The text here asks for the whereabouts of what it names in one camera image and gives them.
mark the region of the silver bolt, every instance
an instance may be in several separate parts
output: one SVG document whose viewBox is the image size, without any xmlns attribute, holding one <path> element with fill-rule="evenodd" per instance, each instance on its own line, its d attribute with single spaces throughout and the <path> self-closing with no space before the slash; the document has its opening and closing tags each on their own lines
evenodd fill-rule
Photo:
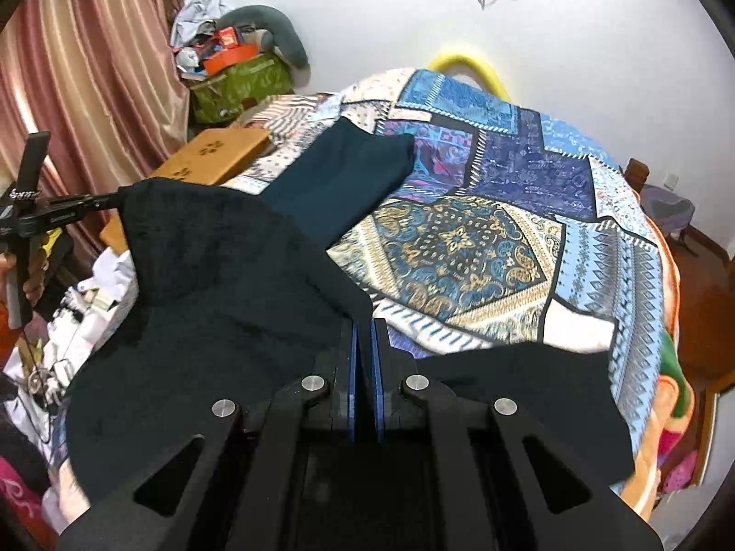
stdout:
<svg viewBox="0 0 735 551">
<path fill-rule="evenodd" d="M 498 414 L 510 416 L 511 414 L 515 414 L 518 409 L 518 404 L 509 397 L 499 397 L 495 401 L 495 404 L 493 404 L 493 407 Z"/>
<path fill-rule="evenodd" d="M 212 414 L 223 419 L 234 412 L 234 402 L 231 399 L 218 399 L 212 404 Z"/>
<path fill-rule="evenodd" d="M 309 375 L 301 380 L 301 387 L 308 392 L 317 392 L 324 386 L 324 378 L 319 375 Z"/>
<path fill-rule="evenodd" d="M 406 385 L 414 392 L 420 392 L 422 389 L 429 387 L 429 379 L 423 375 L 411 375 L 406 378 Z"/>
</svg>

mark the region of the triangular cutout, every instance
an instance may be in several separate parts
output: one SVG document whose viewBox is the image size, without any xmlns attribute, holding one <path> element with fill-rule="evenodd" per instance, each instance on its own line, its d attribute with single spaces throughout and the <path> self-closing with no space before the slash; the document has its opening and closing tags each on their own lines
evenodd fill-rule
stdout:
<svg viewBox="0 0 735 551">
<path fill-rule="evenodd" d="M 524 437 L 523 447 L 531 462 L 546 506 L 551 513 L 562 513 L 589 501 L 592 493 L 536 437 Z"/>
<path fill-rule="evenodd" d="M 174 458 L 138 487 L 133 494 L 133 501 L 163 517 L 173 516 L 203 449 L 204 437 L 194 437 Z"/>
</svg>

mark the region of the orange container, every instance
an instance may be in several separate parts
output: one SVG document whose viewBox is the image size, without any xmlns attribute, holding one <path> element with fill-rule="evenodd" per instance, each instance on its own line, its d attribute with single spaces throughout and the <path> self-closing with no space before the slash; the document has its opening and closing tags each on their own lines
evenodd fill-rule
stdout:
<svg viewBox="0 0 735 551">
<path fill-rule="evenodd" d="M 207 75 L 217 74 L 223 68 L 240 62 L 247 62 L 258 55 L 258 46 L 255 43 L 245 43 L 230 50 L 222 50 L 204 61 L 204 69 Z"/>
</svg>

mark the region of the curtain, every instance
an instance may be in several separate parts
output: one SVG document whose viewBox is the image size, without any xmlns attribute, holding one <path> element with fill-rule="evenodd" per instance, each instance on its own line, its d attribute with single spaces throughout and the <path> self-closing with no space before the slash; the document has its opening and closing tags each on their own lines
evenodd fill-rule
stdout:
<svg viewBox="0 0 735 551">
<path fill-rule="evenodd" d="M 185 141 L 188 91 L 168 47 L 183 0 L 23 0 L 0 34 L 0 173 L 26 135 L 50 130 L 44 195 L 114 191 Z M 109 218 L 70 226 L 89 264 Z"/>
</svg>

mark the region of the green fabric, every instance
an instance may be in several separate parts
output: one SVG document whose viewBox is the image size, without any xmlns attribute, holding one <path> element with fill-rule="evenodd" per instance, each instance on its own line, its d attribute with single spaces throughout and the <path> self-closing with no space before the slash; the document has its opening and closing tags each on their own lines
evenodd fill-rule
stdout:
<svg viewBox="0 0 735 551">
<path fill-rule="evenodd" d="M 243 113 L 243 99 L 258 102 L 292 90 L 288 67 L 273 53 L 233 64 L 207 80 L 184 80 L 195 97 L 194 115 L 201 124 L 219 124 Z"/>
<path fill-rule="evenodd" d="M 661 374 L 671 377 L 679 385 L 679 397 L 671 413 L 672 418 L 680 419 L 686 414 L 690 404 L 690 391 L 686 387 L 686 379 L 679 366 L 674 341 L 667 331 L 661 332 Z"/>
</svg>

